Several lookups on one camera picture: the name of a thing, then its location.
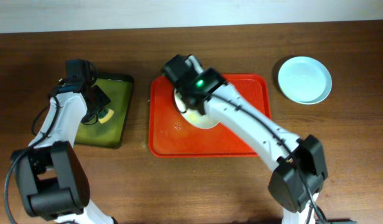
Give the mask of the white plate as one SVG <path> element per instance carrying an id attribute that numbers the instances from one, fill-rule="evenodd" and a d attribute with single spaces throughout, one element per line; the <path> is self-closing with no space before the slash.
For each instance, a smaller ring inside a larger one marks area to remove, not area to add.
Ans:
<path id="1" fill-rule="evenodd" d="M 219 124 L 218 121 L 211 119 L 208 115 L 201 115 L 198 111 L 190 109 L 180 97 L 176 88 L 172 91 L 172 98 L 177 111 L 192 126 L 199 129 L 211 129 Z"/>

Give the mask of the yellow green sponge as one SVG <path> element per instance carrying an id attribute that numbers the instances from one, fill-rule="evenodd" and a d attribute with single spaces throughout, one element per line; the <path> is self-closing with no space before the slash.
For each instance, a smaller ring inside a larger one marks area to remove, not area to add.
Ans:
<path id="1" fill-rule="evenodd" d="M 98 121 L 101 123 L 101 124 L 104 124 L 106 123 L 107 121 L 109 121 L 114 115 L 114 111 L 112 109 L 109 109 L 109 108 L 105 108 L 103 110 L 101 110 L 97 117 L 98 117 Z"/>

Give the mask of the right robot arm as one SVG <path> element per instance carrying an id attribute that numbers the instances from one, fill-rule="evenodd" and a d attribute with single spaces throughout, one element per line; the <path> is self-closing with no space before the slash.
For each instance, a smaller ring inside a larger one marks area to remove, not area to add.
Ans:
<path id="1" fill-rule="evenodd" d="M 173 85 L 173 103 L 196 128 L 222 124 L 244 141 L 272 171 L 268 190 L 282 206 L 282 223 L 328 223 L 316 204 L 328 177 L 322 143 L 301 139 L 252 106 L 213 68 L 194 55 L 176 55 L 162 67 Z"/>

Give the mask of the light blue plate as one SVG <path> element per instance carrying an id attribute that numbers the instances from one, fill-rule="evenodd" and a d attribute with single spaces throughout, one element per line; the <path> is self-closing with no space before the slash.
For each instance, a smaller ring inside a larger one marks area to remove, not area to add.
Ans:
<path id="1" fill-rule="evenodd" d="M 321 103 L 333 86 L 329 70 L 320 61 L 306 56 L 286 60 L 279 68 L 277 82 L 288 99 L 303 105 Z"/>

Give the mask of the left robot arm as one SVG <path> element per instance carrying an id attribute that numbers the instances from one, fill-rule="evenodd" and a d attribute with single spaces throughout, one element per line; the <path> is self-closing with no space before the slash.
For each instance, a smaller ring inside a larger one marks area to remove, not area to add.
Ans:
<path id="1" fill-rule="evenodd" d="M 16 178 L 30 217 L 57 223 L 115 223 L 90 199 L 87 176 L 73 150 L 81 123 L 95 124 L 110 99 L 95 83 L 98 70 L 87 60 L 68 60 L 66 77 L 49 96 L 40 131 L 25 149 L 14 151 L 4 184 L 4 206 L 11 223 L 9 181 Z"/>

